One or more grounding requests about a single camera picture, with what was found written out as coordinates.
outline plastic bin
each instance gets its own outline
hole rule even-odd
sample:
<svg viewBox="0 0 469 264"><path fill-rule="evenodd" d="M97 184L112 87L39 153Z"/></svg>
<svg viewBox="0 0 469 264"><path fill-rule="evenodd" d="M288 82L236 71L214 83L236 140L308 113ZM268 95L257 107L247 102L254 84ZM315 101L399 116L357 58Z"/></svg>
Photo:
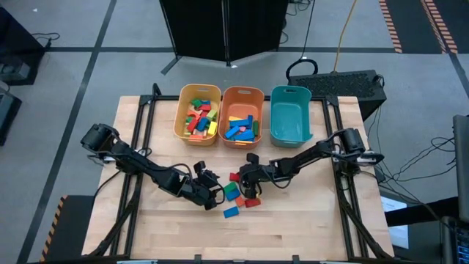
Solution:
<svg viewBox="0 0 469 264"><path fill-rule="evenodd" d="M311 92L303 87L279 86L270 98L270 140L277 147L299 147L309 133Z"/></svg>
<svg viewBox="0 0 469 264"><path fill-rule="evenodd" d="M179 103L177 106L176 118L174 121L174 134L182 139L185 143L196 146L209 146L215 142L216 133L213 136L207 136L205 139L190 139L184 135L185 121L191 101L193 99L210 100L212 109L217 111L215 122L220 117L221 91L215 85L209 84L188 84L181 90Z"/></svg>
<svg viewBox="0 0 469 264"><path fill-rule="evenodd" d="M255 148L262 138L262 105L264 93L253 87L230 87L223 94L218 135L223 139L227 147L250 150ZM259 135L252 143L242 143L225 139L225 133L229 129L229 117L248 118L253 116L253 121L259 122Z"/></svg>

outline blue block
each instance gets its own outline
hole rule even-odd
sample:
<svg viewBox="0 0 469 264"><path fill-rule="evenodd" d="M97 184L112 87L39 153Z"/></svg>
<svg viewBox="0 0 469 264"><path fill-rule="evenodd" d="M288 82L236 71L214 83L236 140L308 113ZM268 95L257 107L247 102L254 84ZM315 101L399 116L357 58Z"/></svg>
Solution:
<svg viewBox="0 0 469 264"><path fill-rule="evenodd" d="M252 129L252 121L253 121L253 117L252 115L248 115L248 122L249 124L246 126L247 129Z"/></svg>
<svg viewBox="0 0 469 264"><path fill-rule="evenodd" d="M237 209L237 206L234 206L233 208L230 208L228 210L225 210L223 212L223 215L225 216L225 218L229 218L229 217L232 217L232 216L237 216L240 214L240 211Z"/></svg>
<svg viewBox="0 0 469 264"><path fill-rule="evenodd" d="M203 117L200 119L199 124L197 125L197 130L198 131L204 131L205 127L207 124L210 122L210 120L206 117Z"/></svg>
<svg viewBox="0 0 469 264"><path fill-rule="evenodd" d="M231 201L231 200L238 198L240 195L241 195L240 190L236 188L235 190L230 191L228 194L226 194L226 199Z"/></svg>
<svg viewBox="0 0 469 264"><path fill-rule="evenodd" d="M237 135L234 137L234 140L243 140L243 141L248 141L250 139L254 138L254 132L252 130L246 130L242 132L241 134Z"/></svg>
<svg viewBox="0 0 469 264"><path fill-rule="evenodd" d="M248 126L249 125L249 120L236 120L236 121L229 121L229 127L235 127L235 126Z"/></svg>
<svg viewBox="0 0 469 264"><path fill-rule="evenodd" d="M230 129L228 132L225 133L225 137L229 139L230 137L234 136L240 130L239 126L235 126L234 128Z"/></svg>

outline white paper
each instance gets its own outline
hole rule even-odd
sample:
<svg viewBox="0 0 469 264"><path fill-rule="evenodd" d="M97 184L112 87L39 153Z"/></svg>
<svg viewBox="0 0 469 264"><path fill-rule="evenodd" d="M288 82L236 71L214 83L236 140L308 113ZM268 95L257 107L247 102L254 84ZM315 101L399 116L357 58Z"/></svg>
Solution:
<svg viewBox="0 0 469 264"><path fill-rule="evenodd" d="M395 201L386 197L381 197L381 203L383 204L385 212L407 207L403 202ZM409 233L406 225L389 227L389 235L391 235L391 242L393 245L409 249Z"/></svg>

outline yellow cable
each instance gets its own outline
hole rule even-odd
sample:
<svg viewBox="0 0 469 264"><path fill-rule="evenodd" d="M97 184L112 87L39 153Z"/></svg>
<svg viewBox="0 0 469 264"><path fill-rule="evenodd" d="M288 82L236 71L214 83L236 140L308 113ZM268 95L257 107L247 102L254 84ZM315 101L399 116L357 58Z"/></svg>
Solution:
<svg viewBox="0 0 469 264"><path fill-rule="evenodd" d="M340 54L340 45L342 44L342 38L345 33L345 28L347 28L347 24L349 23L350 17L352 16L352 12L353 12L353 8L355 8L355 4L357 4L357 0L353 1L352 8L350 8L349 16L347 18L347 21L345 21L344 28L342 29L342 33L340 34L339 47L337 48L337 54L336 54L336 63L334 63L333 71L336 71L336 68L337 68L337 62L339 61L339 54Z"/></svg>

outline yellow block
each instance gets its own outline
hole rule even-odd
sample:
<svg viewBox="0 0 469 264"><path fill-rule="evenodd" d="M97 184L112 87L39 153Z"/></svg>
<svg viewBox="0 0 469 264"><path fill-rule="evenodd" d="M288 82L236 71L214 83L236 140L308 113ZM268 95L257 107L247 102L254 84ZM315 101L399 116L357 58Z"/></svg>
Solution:
<svg viewBox="0 0 469 264"><path fill-rule="evenodd" d="M243 120L243 118L239 118L239 117L228 117L228 121L238 121L238 120Z"/></svg>
<svg viewBox="0 0 469 264"><path fill-rule="evenodd" d="M210 127L208 128L208 134L213 136L217 131L217 122L210 122Z"/></svg>

